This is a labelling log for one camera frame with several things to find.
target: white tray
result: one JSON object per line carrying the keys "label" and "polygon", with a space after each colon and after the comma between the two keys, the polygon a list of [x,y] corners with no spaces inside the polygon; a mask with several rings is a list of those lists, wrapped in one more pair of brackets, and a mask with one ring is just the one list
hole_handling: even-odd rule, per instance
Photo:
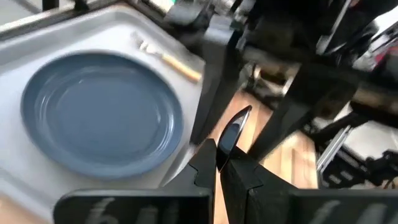
{"label": "white tray", "polygon": [[[139,51],[133,32],[194,70],[203,71],[200,58],[127,6],[111,6],[0,44],[0,194],[51,222],[53,205],[67,192],[87,188],[154,189],[185,166],[193,153],[189,139],[202,84],[190,82],[153,55]],[[157,70],[177,95],[183,111],[182,140],[155,170],[124,181],[89,179],[54,163],[29,139],[20,114],[26,83],[53,58],[82,50],[107,50],[136,58]]]}

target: metal rod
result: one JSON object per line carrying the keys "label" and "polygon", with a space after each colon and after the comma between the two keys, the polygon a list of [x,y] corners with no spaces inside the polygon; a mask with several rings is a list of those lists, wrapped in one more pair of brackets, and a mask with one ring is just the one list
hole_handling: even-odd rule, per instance
{"label": "metal rod", "polygon": [[317,171],[323,173],[329,163],[333,160],[340,147],[344,144],[344,141],[351,132],[352,127],[347,126],[345,129],[341,129],[338,134],[331,140],[328,147],[325,149],[321,157],[317,162]]}
{"label": "metal rod", "polygon": [[318,55],[323,55],[325,53],[326,48],[329,46],[329,43],[331,39],[333,38],[338,26],[340,25],[341,20],[343,20],[344,15],[346,14],[346,11],[351,4],[352,0],[346,0],[344,2],[343,8],[341,9],[340,13],[338,14],[335,23],[333,24],[333,27],[331,28],[331,34],[330,35],[323,35],[319,38],[319,41],[317,43],[317,54]]}

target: wooden surface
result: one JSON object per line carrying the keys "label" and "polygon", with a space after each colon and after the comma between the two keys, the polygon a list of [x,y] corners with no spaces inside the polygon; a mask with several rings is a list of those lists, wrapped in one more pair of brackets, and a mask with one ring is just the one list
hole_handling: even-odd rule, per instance
{"label": "wooden surface", "polygon": [[[238,142],[238,146],[247,151],[272,113],[248,94],[238,92],[235,95],[210,137],[218,140],[226,123],[247,105],[252,105],[253,108]],[[317,187],[313,143],[303,134],[298,133],[288,138],[262,161],[262,165],[299,188]],[[44,224],[45,222],[0,195],[0,224],[3,223]],[[228,224],[219,176],[216,178],[215,224]]]}

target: blue plate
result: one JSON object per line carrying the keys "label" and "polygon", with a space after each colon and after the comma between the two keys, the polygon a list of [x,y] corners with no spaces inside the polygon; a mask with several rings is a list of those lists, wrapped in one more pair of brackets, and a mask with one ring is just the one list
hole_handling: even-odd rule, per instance
{"label": "blue plate", "polygon": [[176,150],[183,129],[173,91],[117,55],[69,55],[42,67],[22,96],[32,140],[70,170],[102,179],[142,174]]}

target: white surface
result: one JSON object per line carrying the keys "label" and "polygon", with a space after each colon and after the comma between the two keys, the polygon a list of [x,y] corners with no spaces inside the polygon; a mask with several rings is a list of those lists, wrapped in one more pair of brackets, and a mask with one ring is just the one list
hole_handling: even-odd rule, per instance
{"label": "white surface", "polygon": [[0,25],[31,15],[32,13],[13,0],[0,0]]}
{"label": "white surface", "polygon": [[[147,41],[158,45],[183,63],[194,63],[195,69],[202,71],[204,64],[199,58],[187,55],[186,49],[180,43],[153,25],[146,17],[124,7],[105,9],[0,44],[0,54],[8,56],[0,58],[0,192],[41,217],[51,220],[53,205],[65,193],[87,188],[157,188],[170,178],[165,174],[171,164],[181,162],[174,161],[180,149],[191,155],[188,152],[188,142],[201,83],[189,82],[156,57],[138,51],[131,39],[132,32],[142,35]],[[178,148],[161,166],[142,176],[124,181],[103,182],[72,173],[45,157],[33,145],[24,130],[19,112],[21,96],[34,72],[55,57],[93,49],[123,54],[146,64],[161,74],[181,103],[184,129]]]}
{"label": "white surface", "polygon": [[374,21],[376,22],[376,25],[379,26],[379,32],[376,34],[378,35],[398,21],[398,6],[393,8],[393,10],[378,16]]}

